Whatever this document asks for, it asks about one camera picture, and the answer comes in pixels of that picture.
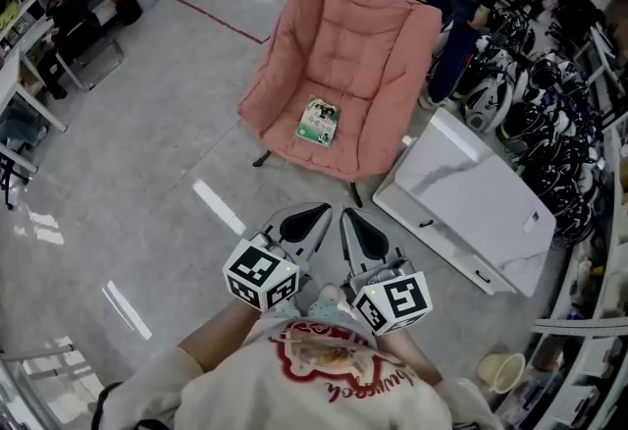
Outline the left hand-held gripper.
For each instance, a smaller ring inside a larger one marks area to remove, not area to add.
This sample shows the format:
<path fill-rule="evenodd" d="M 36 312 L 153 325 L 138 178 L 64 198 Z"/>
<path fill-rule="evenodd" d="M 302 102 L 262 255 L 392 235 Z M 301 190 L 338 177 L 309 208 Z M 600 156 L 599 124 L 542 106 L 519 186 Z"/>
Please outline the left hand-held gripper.
<path fill-rule="evenodd" d="M 296 204 L 276 212 L 263 232 L 241 238 L 223 266 L 230 294 L 258 311 L 294 296 L 333 219 L 326 202 Z"/>

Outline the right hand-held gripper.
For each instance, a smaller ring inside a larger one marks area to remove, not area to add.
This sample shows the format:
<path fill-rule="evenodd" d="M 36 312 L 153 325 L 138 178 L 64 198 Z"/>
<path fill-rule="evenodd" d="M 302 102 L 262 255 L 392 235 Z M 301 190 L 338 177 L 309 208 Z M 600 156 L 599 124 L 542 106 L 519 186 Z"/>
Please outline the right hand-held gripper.
<path fill-rule="evenodd" d="M 373 335 L 411 326 L 431 312 L 425 275 L 402 255 L 395 227 L 366 210 L 341 213 L 341 245 L 349 271 L 340 289 L 348 313 Z M 376 262 L 368 267 L 364 261 Z"/>

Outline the green cover book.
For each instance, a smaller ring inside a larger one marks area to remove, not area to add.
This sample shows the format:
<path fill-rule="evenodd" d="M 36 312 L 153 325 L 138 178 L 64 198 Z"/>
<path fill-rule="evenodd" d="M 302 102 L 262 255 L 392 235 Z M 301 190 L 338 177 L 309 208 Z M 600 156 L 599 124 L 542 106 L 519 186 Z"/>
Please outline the green cover book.
<path fill-rule="evenodd" d="M 295 134 L 309 142 L 330 147 L 340 120 L 340 108 L 311 96 L 296 128 Z"/>

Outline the person's left forearm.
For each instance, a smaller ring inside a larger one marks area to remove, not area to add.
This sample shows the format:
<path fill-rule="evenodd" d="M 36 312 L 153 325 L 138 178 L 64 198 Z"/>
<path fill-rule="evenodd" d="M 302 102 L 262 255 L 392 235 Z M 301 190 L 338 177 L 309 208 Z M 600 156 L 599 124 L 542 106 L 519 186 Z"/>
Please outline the person's left forearm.
<path fill-rule="evenodd" d="M 260 316 L 259 310 L 236 299 L 184 338 L 179 348 L 204 373 L 210 372 L 241 347 Z"/>

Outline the person's right forearm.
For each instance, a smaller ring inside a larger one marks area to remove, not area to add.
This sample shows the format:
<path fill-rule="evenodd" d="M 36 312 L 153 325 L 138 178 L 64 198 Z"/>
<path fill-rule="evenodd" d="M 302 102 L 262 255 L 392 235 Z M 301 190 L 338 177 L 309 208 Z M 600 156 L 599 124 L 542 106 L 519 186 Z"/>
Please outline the person's right forearm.
<path fill-rule="evenodd" d="M 418 347 L 406 329 L 397 329 L 378 336 L 379 350 L 404 362 L 421 380 L 436 387 L 443 376 L 436 365 Z"/>

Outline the white marble coffee table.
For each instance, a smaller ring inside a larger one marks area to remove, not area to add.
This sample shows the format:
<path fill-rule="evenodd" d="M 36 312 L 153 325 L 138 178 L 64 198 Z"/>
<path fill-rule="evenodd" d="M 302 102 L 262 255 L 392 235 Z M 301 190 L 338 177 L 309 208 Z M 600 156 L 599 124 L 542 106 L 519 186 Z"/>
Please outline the white marble coffee table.
<path fill-rule="evenodd" d="M 556 225 L 500 155 L 446 109 L 409 143 L 374 203 L 488 295 L 532 296 Z M 526 235 L 533 211 L 540 219 Z"/>

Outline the person's star-patterned trousers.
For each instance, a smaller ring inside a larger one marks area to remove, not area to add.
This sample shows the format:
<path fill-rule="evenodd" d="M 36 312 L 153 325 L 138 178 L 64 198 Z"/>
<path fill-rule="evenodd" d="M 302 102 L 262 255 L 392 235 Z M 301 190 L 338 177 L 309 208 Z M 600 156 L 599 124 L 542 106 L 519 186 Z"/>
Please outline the person's star-patterned trousers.
<path fill-rule="evenodd" d="M 337 302 L 328 299 L 315 300 L 305 312 L 301 311 L 291 298 L 286 299 L 274 306 L 270 314 L 274 318 L 310 318 L 334 323 L 355 320 L 350 313 L 339 309 Z"/>

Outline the person's white printed t-shirt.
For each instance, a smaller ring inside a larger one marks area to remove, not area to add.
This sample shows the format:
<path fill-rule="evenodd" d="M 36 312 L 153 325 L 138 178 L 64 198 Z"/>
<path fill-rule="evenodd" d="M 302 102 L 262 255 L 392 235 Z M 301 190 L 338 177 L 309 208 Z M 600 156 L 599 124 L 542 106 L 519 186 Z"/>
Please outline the person's white printed t-shirt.
<path fill-rule="evenodd" d="M 99 430 L 504 430 L 464 378 L 436 386 L 336 324 L 263 320 L 214 370 L 179 347 L 103 404 Z"/>

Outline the beige mesh wastebasket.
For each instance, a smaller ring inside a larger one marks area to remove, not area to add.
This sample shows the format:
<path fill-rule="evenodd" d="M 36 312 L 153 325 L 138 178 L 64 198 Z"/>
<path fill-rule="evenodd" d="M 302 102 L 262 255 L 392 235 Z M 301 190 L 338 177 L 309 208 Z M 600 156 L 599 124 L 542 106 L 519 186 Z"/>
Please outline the beige mesh wastebasket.
<path fill-rule="evenodd" d="M 490 393 L 503 395 L 519 383 L 526 366 L 522 353 L 490 353 L 477 366 L 477 375 Z"/>

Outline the pile of black white devices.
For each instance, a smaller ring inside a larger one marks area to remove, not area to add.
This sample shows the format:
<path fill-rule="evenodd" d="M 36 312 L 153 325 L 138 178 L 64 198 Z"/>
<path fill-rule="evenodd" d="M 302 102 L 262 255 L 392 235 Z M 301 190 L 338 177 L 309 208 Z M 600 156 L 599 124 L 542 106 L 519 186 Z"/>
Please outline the pile of black white devices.
<path fill-rule="evenodd" d="M 517 174 L 536 192 L 556 219 L 557 243 L 572 246 L 594 231 L 594 192 L 582 192 L 578 180 L 593 164 L 594 149 L 584 133 L 584 120 L 571 121 L 575 134 L 557 123 L 569 116 L 570 102 L 557 95 L 558 65 L 548 57 L 525 62 L 535 39 L 531 27 L 508 10 L 487 10 L 469 0 L 430 0 L 448 21 L 449 34 L 428 91 L 422 100 L 444 106 L 462 97 L 463 115 L 487 98 L 485 110 L 496 110 L 494 99 L 511 92 L 512 101 L 494 132 L 513 155 Z"/>

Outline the white perforated shelving rack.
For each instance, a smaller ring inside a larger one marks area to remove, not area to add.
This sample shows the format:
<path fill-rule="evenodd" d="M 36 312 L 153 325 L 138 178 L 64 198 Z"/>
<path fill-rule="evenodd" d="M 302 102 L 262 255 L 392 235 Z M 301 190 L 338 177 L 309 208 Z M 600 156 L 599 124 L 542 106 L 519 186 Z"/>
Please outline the white perforated shelving rack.
<path fill-rule="evenodd" d="M 628 113 L 603 136 L 610 203 L 532 328 L 521 381 L 497 408 L 505 430 L 628 430 Z"/>

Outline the white desk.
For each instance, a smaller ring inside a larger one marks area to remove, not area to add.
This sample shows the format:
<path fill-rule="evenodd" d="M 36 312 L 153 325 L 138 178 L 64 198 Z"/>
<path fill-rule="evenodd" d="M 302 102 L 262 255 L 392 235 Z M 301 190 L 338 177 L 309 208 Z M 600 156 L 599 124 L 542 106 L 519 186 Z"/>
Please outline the white desk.
<path fill-rule="evenodd" d="M 64 133 L 68 127 L 63 124 L 53 113 L 51 113 L 41 102 L 31 95 L 24 85 L 21 83 L 20 64 L 23 56 L 20 49 L 15 53 L 7 56 L 3 67 L 0 69 L 0 116 L 8 107 L 15 95 L 19 95 L 27 104 L 37 111 L 44 119 L 46 119 L 53 127 Z M 19 155 L 16 151 L 10 149 L 7 145 L 0 142 L 0 153 L 7 158 L 19 164 L 30 174 L 36 174 L 38 167 L 28 159 Z"/>

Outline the metal frame chair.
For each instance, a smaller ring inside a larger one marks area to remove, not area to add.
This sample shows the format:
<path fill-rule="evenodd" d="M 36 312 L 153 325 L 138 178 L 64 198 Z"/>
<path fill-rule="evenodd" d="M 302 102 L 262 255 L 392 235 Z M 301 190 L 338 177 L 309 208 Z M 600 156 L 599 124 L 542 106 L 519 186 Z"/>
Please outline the metal frame chair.
<path fill-rule="evenodd" d="M 126 57 L 120 43 L 107 34 L 87 47 L 70 63 L 59 52 L 59 65 L 80 91 L 90 91 L 122 66 Z"/>

